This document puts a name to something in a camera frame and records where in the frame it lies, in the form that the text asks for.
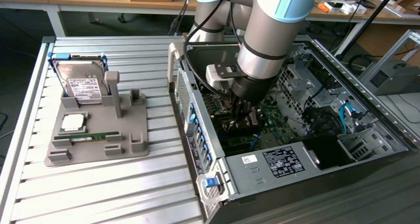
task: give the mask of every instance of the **slotted aluminum worktable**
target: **slotted aluminum worktable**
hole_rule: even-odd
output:
[[[181,38],[169,36],[68,37],[42,43],[2,169],[12,179],[1,223],[202,223],[166,89],[168,45],[177,41]],[[96,56],[104,52],[109,70],[120,72],[120,92],[142,89],[148,156],[44,166],[61,94],[45,61],[48,52]],[[13,149],[20,154],[16,160]]]

